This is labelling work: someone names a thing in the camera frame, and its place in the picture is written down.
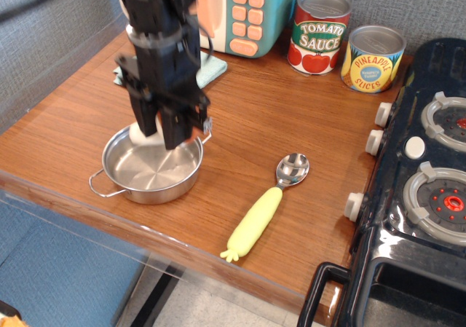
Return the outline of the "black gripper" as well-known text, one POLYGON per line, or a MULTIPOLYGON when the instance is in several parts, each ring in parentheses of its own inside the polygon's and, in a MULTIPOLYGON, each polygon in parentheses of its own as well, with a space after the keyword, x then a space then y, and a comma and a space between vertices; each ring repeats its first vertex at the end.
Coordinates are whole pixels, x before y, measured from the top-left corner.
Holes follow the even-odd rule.
POLYGON ((135 55, 115 58, 128 91, 139 133, 163 133, 165 148, 174 150, 210 128, 210 99, 197 82, 200 41, 183 37, 134 46, 135 55))

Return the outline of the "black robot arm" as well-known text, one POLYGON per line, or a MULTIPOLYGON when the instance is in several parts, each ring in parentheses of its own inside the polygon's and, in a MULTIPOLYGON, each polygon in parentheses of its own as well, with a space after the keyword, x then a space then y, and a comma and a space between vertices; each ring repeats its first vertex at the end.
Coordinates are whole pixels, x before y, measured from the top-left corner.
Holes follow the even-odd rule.
POLYGON ((119 56, 141 132, 169 150, 211 126, 197 84, 195 0, 1 0, 1 129, 7 130, 119 31, 134 55, 119 56))

